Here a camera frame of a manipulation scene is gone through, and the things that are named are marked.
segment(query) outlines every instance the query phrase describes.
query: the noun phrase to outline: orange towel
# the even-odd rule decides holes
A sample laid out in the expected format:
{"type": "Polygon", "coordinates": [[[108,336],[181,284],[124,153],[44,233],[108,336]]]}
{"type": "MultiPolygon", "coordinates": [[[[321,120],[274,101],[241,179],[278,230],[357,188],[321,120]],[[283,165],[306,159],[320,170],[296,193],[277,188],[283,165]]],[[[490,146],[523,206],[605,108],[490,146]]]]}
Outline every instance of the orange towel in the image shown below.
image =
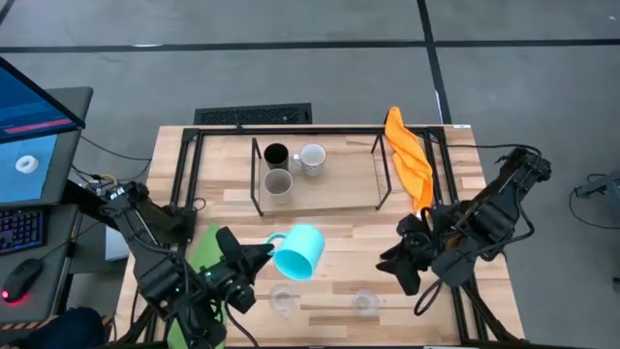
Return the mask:
{"type": "Polygon", "coordinates": [[[403,125],[398,107],[389,109],[386,120],[386,137],[394,150],[392,160],[403,187],[414,198],[414,213],[433,202],[433,169],[418,137],[403,125]]]}

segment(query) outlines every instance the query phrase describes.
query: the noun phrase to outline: computer mouse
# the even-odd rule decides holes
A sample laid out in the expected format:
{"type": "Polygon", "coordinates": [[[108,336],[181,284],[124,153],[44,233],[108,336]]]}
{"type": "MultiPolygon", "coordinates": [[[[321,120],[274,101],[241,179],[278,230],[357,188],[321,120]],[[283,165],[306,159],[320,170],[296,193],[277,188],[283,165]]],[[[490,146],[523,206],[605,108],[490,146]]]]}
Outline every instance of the computer mouse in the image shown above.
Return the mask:
{"type": "Polygon", "coordinates": [[[5,302],[19,301],[30,289],[43,270],[43,262],[27,259],[15,268],[2,285],[0,296],[5,302]]]}

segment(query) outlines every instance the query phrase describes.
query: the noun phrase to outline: desk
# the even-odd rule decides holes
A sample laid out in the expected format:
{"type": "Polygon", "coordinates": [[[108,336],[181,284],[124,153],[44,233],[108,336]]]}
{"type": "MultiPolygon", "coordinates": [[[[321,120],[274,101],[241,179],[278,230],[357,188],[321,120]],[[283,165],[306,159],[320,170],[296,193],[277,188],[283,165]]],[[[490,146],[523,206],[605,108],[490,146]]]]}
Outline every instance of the desk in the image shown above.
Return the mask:
{"type": "MultiPolygon", "coordinates": [[[[296,128],[317,125],[295,126],[296,128]]],[[[226,127],[204,127],[215,130],[226,127]]],[[[173,178],[183,127],[161,127],[150,168],[147,186],[152,200],[158,205],[170,201],[173,178]]],[[[469,126],[445,126],[447,144],[473,144],[474,136],[469,126]]],[[[372,146],[375,136],[339,135],[326,139],[322,136],[257,136],[260,142],[271,140],[280,143],[299,141],[330,143],[333,146],[372,146]]],[[[269,262],[259,273],[256,282],[257,303],[245,315],[235,313],[237,320],[250,331],[261,345],[423,345],[458,344],[459,335],[454,319],[454,307],[450,289],[444,287],[429,311],[417,317],[413,307],[418,297],[405,297],[395,277],[375,269],[379,254],[392,247],[400,239],[395,232],[398,221],[411,212],[411,198],[403,190],[396,171],[388,161],[392,192],[381,210],[347,209],[303,217],[260,217],[250,196],[249,136],[213,136],[203,141],[201,166],[196,197],[205,198],[206,209],[199,212],[196,235],[188,247],[191,253],[209,222],[220,227],[229,226],[241,243],[260,243],[269,234],[286,232],[292,225],[309,223],[325,235],[325,253],[316,276],[308,282],[291,282],[284,278],[269,262]],[[275,285],[290,285],[297,298],[296,310],[289,319],[274,313],[268,298],[275,285]],[[355,292],[367,288],[376,293],[381,301],[379,315],[357,317],[351,310],[355,292]]],[[[192,147],[188,151],[186,170],[181,187],[181,198],[186,190],[189,168],[192,163],[192,147]]],[[[388,159],[392,153],[386,143],[388,159]]],[[[449,197],[447,178],[439,151],[435,151],[436,166],[442,196],[449,197]]],[[[458,197],[473,198],[485,186],[478,153],[473,148],[450,148],[449,157],[458,197]]],[[[136,290],[133,276],[134,259],[130,256],[125,271],[121,295],[116,309],[119,333],[129,328],[129,317],[136,290]]],[[[506,262],[503,257],[492,263],[478,261],[476,276],[482,298],[495,312],[506,328],[516,336],[523,336],[521,324],[512,293],[506,262]]],[[[425,289],[436,276],[431,272],[421,275],[425,289]]],[[[463,296],[469,336],[476,337],[475,321],[471,305],[463,296]]],[[[139,299],[137,314],[144,308],[139,299]]],[[[161,339],[161,326],[156,338],[161,339]]],[[[228,345],[249,345],[249,341],[229,323],[228,345]]]]}
{"type": "MultiPolygon", "coordinates": [[[[47,91],[65,105],[77,117],[86,118],[93,90],[90,87],[54,88],[47,91]]],[[[67,183],[69,170],[78,147],[80,131],[58,135],[56,146],[47,171],[46,183],[40,200],[11,203],[9,206],[49,206],[61,201],[67,183]]],[[[78,206],[62,205],[49,208],[46,225],[47,242],[43,247],[0,256],[0,282],[22,261],[39,258],[50,249],[69,239],[78,221],[78,206]]],[[[43,321],[56,312],[63,298],[63,287],[69,263],[66,260],[69,246],[65,245],[45,258],[41,275],[30,289],[27,298],[19,303],[6,304],[0,301],[0,323],[43,321]]]]}

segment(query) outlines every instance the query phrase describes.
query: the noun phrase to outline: clear plastic cup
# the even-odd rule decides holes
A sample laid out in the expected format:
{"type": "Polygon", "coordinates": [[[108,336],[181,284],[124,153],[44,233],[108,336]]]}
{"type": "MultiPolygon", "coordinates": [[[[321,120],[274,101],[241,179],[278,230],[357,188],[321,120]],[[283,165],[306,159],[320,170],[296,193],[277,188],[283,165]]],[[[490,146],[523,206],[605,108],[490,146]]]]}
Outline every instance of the clear plastic cup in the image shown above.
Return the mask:
{"type": "Polygon", "coordinates": [[[269,305],[273,311],[289,317],[295,310],[295,292],[288,285],[276,285],[269,293],[269,305]]]}
{"type": "Polygon", "coordinates": [[[359,316],[377,316],[379,315],[379,297],[370,290],[359,290],[353,296],[351,307],[359,316]]]}

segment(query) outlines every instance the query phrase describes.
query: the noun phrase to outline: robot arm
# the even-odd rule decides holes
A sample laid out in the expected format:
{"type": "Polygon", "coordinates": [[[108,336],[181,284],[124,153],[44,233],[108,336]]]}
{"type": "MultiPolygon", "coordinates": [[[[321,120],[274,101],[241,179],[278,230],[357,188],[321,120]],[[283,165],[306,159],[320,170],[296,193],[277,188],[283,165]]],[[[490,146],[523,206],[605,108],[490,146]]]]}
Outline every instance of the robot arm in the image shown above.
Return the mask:
{"type": "MultiPolygon", "coordinates": [[[[466,281],[471,279],[478,257],[491,261],[507,244],[534,233],[521,201],[535,183],[549,180],[551,168],[538,151],[525,147],[515,148],[499,161],[505,163],[498,177],[473,200],[423,209],[421,218],[413,214],[403,218],[396,228],[401,241],[381,255],[383,261],[377,269],[394,274],[405,294],[412,296],[419,291],[419,271],[431,268],[439,276],[433,285],[435,294],[443,283],[462,287],[496,337],[516,341],[466,281]],[[521,216],[529,232],[515,237],[514,225],[521,216]]],[[[428,307],[418,311],[429,291],[418,301],[417,315],[428,307]]]]}
{"type": "Polygon", "coordinates": [[[215,348],[224,341],[226,327],[218,320],[222,302],[241,313],[256,302],[252,285],[270,259],[272,244],[240,245],[224,227],[216,235],[224,255],[220,262],[194,270],[183,256],[159,242],[193,230],[192,214],[156,206],[146,187],[135,182],[116,188],[103,211],[136,258],[139,293],[163,320],[178,321],[188,348],[215,348]]]}

